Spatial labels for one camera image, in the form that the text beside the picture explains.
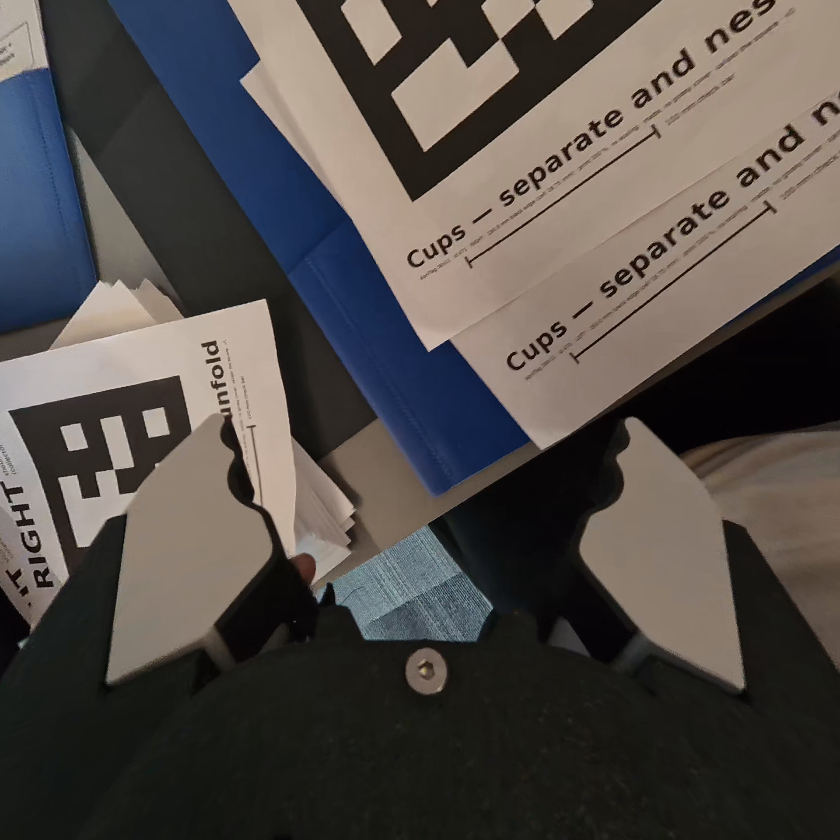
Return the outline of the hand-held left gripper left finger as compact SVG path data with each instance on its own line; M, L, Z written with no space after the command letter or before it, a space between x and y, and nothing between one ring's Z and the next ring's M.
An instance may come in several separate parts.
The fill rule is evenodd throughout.
M222 670L255 656L282 622L270 576L287 558L230 418L211 415L126 510L107 684L198 650Z

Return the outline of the white printed paper corner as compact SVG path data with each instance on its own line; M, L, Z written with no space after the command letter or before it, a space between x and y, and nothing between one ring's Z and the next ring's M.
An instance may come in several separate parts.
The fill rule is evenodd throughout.
M48 68L39 1L1 1L1 82Z

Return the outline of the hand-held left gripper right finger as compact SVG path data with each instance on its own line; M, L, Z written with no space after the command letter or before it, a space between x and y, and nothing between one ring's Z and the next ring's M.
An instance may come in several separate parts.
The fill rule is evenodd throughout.
M746 687L720 509L696 474L636 418L621 425L617 498L584 526L583 565L628 619L614 659L659 658L733 695Z

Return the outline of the plain white paper sheet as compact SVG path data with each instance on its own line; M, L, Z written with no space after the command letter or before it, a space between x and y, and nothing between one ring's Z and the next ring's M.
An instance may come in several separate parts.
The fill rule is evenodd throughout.
M309 169L318 177L330 192L331 196L341 207L338 194L333 188L329 176L323 170L318 156L312 145L294 119L285 99L280 95L277 85L273 81L262 60L258 60L254 67L241 78L240 84L247 91L255 104L260 107L269 121L283 135L292 149L304 160Z

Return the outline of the white sheet with black marker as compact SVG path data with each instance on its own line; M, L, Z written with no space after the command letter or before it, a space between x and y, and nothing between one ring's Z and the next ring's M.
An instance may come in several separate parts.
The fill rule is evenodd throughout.
M104 522L212 415L297 553L297 480L267 304L251 302L2 363L2 590L35 626Z
M838 2L230 2L429 350L798 115Z
M541 448L839 242L838 94L454 339Z

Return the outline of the person's pale trouser leg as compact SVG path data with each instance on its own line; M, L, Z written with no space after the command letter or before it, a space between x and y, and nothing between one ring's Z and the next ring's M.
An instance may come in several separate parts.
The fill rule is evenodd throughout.
M748 530L825 648L838 659L838 422L737 437L691 449L681 458L724 517Z

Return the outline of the stack of white paper sheets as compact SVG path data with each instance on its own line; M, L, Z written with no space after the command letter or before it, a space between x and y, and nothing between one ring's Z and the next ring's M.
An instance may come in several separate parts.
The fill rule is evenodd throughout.
M183 319L173 300L147 278L135 288L121 280L100 281L49 348ZM296 470L297 550L315 559L318 581L350 556L355 507L297 440L291 440L291 449Z

